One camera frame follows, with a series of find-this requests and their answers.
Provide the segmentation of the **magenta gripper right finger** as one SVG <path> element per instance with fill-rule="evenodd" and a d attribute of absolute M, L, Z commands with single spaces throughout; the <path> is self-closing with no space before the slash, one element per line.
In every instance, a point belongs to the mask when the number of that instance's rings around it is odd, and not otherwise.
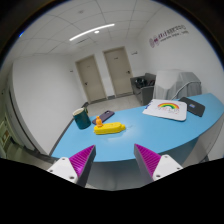
<path fill-rule="evenodd" d="M 182 169 L 168 154 L 160 156 L 152 150 L 134 145 L 134 155 L 145 184 L 152 183 Z"/>

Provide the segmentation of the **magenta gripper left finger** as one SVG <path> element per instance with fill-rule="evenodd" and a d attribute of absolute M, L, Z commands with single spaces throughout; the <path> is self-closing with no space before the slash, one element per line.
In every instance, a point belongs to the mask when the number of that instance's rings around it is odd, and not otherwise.
<path fill-rule="evenodd" d="M 48 169 L 48 172 L 84 187 L 95 156 L 96 146 L 92 145 L 70 158 L 61 157 Z"/>

